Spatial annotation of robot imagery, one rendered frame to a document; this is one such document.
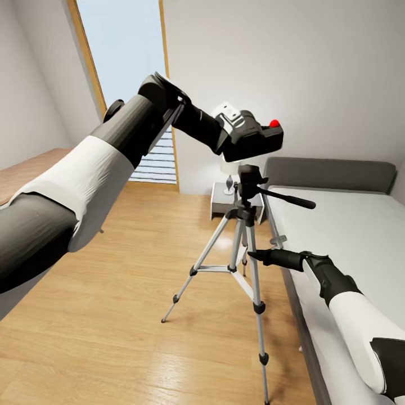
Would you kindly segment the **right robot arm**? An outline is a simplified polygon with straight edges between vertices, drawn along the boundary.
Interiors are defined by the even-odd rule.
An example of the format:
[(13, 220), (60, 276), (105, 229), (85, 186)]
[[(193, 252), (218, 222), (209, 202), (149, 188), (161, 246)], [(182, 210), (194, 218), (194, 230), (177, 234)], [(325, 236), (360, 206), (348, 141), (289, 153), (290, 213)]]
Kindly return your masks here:
[(353, 362), (374, 393), (405, 405), (405, 331), (377, 308), (326, 253), (284, 250), (286, 235), (270, 239), (271, 249), (248, 251), (265, 266), (305, 272), (325, 299)]

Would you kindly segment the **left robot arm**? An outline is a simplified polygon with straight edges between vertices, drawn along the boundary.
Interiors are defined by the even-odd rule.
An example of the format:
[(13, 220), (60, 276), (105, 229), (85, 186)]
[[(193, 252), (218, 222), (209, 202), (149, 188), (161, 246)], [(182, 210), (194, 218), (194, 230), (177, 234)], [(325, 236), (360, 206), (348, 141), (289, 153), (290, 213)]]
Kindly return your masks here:
[(77, 148), (0, 210), (0, 321), (67, 252), (93, 240), (142, 156), (170, 125), (218, 156), (223, 150), (239, 154), (224, 121), (237, 133), (245, 130), (228, 101), (208, 115), (158, 71), (130, 101), (115, 101)]

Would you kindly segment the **camera tripod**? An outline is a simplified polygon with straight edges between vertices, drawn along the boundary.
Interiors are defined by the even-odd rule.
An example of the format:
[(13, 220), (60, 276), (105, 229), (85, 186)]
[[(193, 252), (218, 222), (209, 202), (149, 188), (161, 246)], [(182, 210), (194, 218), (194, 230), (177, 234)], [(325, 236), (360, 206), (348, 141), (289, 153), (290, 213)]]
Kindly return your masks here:
[[(240, 284), (246, 295), (249, 297), (251, 302), (254, 304), (254, 310), (256, 311), (256, 319), (257, 319), (257, 327), (258, 327), (258, 337), (259, 337), (259, 347), (260, 347), (260, 355), (259, 360), (262, 364), (262, 374), (263, 374), (263, 384), (264, 384), (264, 395), (265, 395), (265, 405), (270, 405), (268, 400), (268, 389), (267, 389), (267, 378), (266, 378), (266, 365), (269, 361), (269, 355), (264, 352), (264, 341), (263, 341), (263, 328), (262, 328), (262, 313), (266, 309), (265, 302), (261, 301), (260, 299), (260, 287), (259, 287), (259, 277), (258, 277), (258, 259), (255, 259), (249, 256), (250, 260), (250, 269), (251, 269), (251, 278), (253, 282), (253, 288), (247, 283), (244, 279), (246, 277), (245, 268), (247, 266), (247, 249), (249, 251), (257, 251), (256, 250), (256, 242), (255, 242), (255, 231), (254, 231), (254, 216), (257, 212), (257, 206), (253, 205), (251, 207), (251, 202), (248, 199), (252, 199), (256, 194), (266, 194), (269, 196), (273, 196), (279, 199), (283, 199), (288, 203), (292, 203), (295, 205), (302, 206), (308, 209), (314, 209), (316, 207), (316, 203), (313, 201), (301, 199), (294, 196), (285, 196), (279, 193), (271, 192), (268, 190), (261, 189), (261, 184), (266, 184), (269, 178), (262, 178), (259, 166), (257, 165), (239, 165), (238, 166), (238, 175), (240, 177), (240, 183), (234, 182), (234, 202), (231, 203), (225, 213), (224, 218), (222, 219), (221, 223), (219, 224), (218, 228), (215, 231), (215, 234), (212, 235), (210, 241), (208, 242), (207, 246), (205, 247), (204, 251), (200, 255), (196, 264), (194, 264), (191, 268), (190, 275), (183, 285), (182, 289), (173, 297), (173, 304), (169, 311), (166, 313), (165, 317), (161, 320), (161, 322), (165, 322), (167, 316), (169, 315), (170, 311), (173, 309), (175, 304), (179, 301), (181, 295), (183, 294), (185, 288), (191, 281), (192, 277), (197, 274), (198, 272), (208, 272), (208, 273), (221, 273), (221, 272), (228, 272), (236, 279), (236, 281)], [(241, 200), (238, 200), (237, 190), (241, 197)], [(205, 257), (208, 255), (210, 250), (212, 249), (213, 245), (217, 241), (218, 237), (226, 227), (227, 223), (232, 219), (232, 217), (237, 216), (237, 223), (236, 223), (236, 230), (233, 239), (233, 247), (231, 253), (231, 260), (230, 265), (202, 265)], [(241, 242), (241, 235), (243, 234), (243, 242)], [(237, 267), (239, 263), (242, 261), (244, 276), (242, 276)]]

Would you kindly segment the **digital camera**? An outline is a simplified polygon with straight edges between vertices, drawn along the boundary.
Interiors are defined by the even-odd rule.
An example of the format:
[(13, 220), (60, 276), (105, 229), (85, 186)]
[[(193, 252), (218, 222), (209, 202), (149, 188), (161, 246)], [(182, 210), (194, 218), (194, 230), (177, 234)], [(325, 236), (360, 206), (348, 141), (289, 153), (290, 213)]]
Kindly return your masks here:
[(283, 144), (284, 130), (278, 120), (272, 120), (263, 126), (255, 120), (250, 111), (240, 110), (245, 121), (245, 130), (237, 133), (233, 128), (229, 135), (231, 141), (240, 149), (239, 154), (222, 151), (225, 162), (235, 162), (257, 155), (278, 151)]

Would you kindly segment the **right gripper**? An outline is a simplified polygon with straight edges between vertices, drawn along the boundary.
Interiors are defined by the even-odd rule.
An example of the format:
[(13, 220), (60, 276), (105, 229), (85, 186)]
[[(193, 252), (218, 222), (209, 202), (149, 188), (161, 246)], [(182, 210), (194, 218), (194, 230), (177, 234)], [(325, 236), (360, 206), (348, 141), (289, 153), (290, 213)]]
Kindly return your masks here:
[(259, 261), (263, 262), (265, 266), (269, 265), (277, 265), (277, 266), (282, 266), (285, 268), (288, 267), (288, 256), (292, 252), (291, 250), (263, 250), (263, 251), (248, 251), (247, 254), (248, 256), (251, 256), (255, 259), (258, 259)]

